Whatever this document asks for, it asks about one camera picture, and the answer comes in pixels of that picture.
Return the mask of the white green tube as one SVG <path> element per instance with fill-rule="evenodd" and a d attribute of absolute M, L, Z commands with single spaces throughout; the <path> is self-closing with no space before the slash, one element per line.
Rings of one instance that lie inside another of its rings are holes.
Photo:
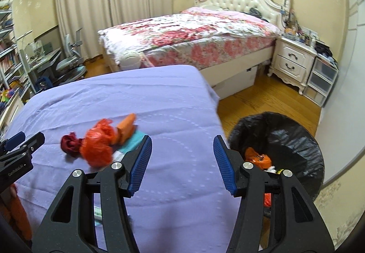
<path fill-rule="evenodd" d="M 98 207 L 98 206 L 94 206 L 93 213 L 94 213 L 95 225 L 96 226 L 100 226 L 102 224 L 102 222 L 103 222 L 101 208 Z"/>

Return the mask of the dark red cloth scrap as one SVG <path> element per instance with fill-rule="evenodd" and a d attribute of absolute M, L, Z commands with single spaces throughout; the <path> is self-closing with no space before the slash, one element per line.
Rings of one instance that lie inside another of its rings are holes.
<path fill-rule="evenodd" d="M 81 155 L 82 141 L 83 139 L 78 138 L 76 133 L 71 132 L 61 138 L 61 149 L 71 157 L 77 158 Z"/>

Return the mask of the orange plastic bag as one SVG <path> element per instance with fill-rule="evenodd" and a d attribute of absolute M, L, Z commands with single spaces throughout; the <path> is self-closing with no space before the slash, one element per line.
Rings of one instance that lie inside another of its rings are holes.
<path fill-rule="evenodd" d="M 109 165 L 113 158 L 113 148 L 116 131 L 113 122 L 102 119 L 86 132 L 82 140 L 80 152 L 84 160 L 93 168 Z"/>

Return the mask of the orange foil snack wrapper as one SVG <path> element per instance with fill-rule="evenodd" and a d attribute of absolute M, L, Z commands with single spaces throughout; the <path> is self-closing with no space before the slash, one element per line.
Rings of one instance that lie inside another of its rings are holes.
<path fill-rule="evenodd" d="M 248 147 L 244 154 L 245 161 L 252 163 L 261 170 L 267 170 L 272 166 L 269 156 L 257 153 L 252 147 Z"/>

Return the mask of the orange paper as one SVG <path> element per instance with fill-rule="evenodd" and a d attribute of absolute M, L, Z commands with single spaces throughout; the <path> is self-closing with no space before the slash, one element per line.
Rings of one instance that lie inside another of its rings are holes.
<path fill-rule="evenodd" d="M 128 139 L 135 133 L 137 126 L 134 124 L 136 121 L 136 114 L 131 113 L 126 116 L 115 128 L 115 137 L 113 138 L 114 145 L 123 145 Z"/>

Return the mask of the teal white paper packet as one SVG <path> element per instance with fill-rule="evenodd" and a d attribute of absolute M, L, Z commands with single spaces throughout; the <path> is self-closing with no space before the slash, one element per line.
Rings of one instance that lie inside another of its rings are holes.
<path fill-rule="evenodd" d="M 136 130 L 123 145 L 117 146 L 113 153 L 113 162 L 121 161 L 128 152 L 136 150 L 144 136 L 145 134 L 142 131 Z"/>

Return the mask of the black lined trash bin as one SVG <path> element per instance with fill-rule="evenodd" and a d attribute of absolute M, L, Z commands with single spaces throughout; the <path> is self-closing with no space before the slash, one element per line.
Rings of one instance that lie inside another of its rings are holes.
<path fill-rule="evenodd" d="M 246 116 L 231 130 L 228 144 L 242 156 L 249 147 L 267 155 L 277 171 L 291 170 L 313 201 L 319 195 L 325 175 L 320 147 L 288 116 L 275 112 Z"/>

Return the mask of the white bookshelf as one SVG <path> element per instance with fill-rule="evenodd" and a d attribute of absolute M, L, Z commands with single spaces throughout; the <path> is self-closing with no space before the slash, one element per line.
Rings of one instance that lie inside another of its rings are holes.
<path fill-rule="evenodd" d="M 1 113 L 16 94 L 25 102 L 33 84 L 20 55 L 15 34 L 14 0 L 1 0 Z"/>

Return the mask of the white crumpled tissue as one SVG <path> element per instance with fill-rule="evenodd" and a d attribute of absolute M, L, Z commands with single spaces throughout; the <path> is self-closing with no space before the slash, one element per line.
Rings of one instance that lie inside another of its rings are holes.
<path fill-rule="evenodd" d="M 266 172 L 269 172 L 269 173 L 276 173 L 276 169 L 274 166 L 271 166 L 269 167 L 268 169 L 265 170 Z"/>

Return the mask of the grey desk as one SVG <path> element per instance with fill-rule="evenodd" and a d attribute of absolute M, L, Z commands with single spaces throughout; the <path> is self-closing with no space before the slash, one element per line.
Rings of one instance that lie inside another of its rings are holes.
<path fill-rule="evenodd" d="M 47 69 L 48 67 L 46 65 L 52 65 L 52 61 L 57 59 L 61 55 L 61 48 L 58 48 L 52 52 L 50 52 L 47 55 L 44 55 L 41 57 L 39 61 L 36 62 L 36 64 L 30 66 L 28 60 L 26 59 L 26 54 L 23 49 L 19 50 L 19 58 L 20 63 L 24 69 L 25 75 L 27 76 L 27 79 L 30 82 L 30 86 L 32 91 L 36 94 L 39 90 L 35 86 L 36 80 L 34 80 L 35 76 L 33 76 L 33 73 L 37 72 L 39 69 Z"/>

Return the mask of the grey green desk chair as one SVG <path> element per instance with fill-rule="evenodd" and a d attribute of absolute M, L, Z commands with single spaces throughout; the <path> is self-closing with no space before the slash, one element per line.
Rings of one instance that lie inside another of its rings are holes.
<path fill-rule="evenodd" d="M 56 81 L 56 84 L 59 86 L 83 79 L 87 73 L 87 68 L 81 55 L 81 45 L 83 44 L 81 30 L 82 28 L 76 30 L 76 41 L 74 43 L 71 42 L 70 34 L 65 35 L 65 59 L 56 66 L 56 72 L 61 75 Z"/>

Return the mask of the white storage box under bed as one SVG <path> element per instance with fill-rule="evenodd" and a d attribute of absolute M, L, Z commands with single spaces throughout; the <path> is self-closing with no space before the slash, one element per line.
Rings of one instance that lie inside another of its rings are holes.
<path fill-rule="evenodd" d="M 213 90 L 220 97 L 225 99 L 240 91 L 243 91 L 254 85 L 257 74 L 257 66 L 242 71 L 227 80 L 224 80 L 213 87 Z"/>

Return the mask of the plastic drawer unit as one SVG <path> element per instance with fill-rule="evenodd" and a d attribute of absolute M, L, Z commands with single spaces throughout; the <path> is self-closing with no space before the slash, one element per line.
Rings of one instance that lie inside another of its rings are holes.
<path fill-rule="evenodd" d="M 333 63 L 316 57 L 303 95 L 323 107 L 338 76 L 338 68 Z"/>

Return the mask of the white nightstand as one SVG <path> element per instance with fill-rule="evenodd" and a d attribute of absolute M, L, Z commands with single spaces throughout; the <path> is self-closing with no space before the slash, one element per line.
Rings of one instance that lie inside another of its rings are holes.
<path fill-rule="evenodd" d="M 296 86 L 299 95 L 303 95 L 316 56 L 312 47 L 278 37 L 267 76 L 275 74 L 285 84 Z"/>

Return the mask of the floral bedspread bed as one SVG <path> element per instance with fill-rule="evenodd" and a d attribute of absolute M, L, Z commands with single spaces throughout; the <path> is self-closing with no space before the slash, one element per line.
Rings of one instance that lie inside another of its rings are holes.
<path fill-rule="evenodd" d="M 190 65 L 211 86 L 271 59 L 281 33 L 275 24 L 252 15 L 206 7 L 98 31 L 113 72 Z"/>

